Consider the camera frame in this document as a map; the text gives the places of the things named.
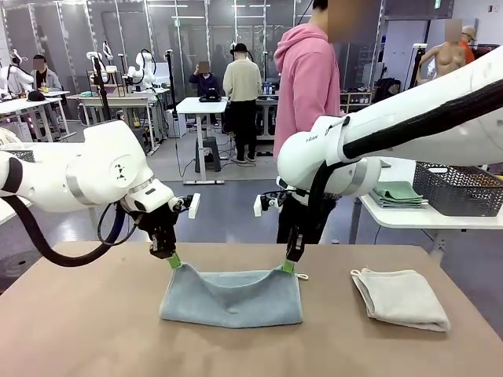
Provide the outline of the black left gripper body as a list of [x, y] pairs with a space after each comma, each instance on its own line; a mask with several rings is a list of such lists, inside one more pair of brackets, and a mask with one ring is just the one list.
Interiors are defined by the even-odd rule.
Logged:
[[174, 227], [177, 214], [169, 207], [159, 207], [151, 213], [144, 213], [138, 228], [147, 232], [150, 240], [176, 240]]

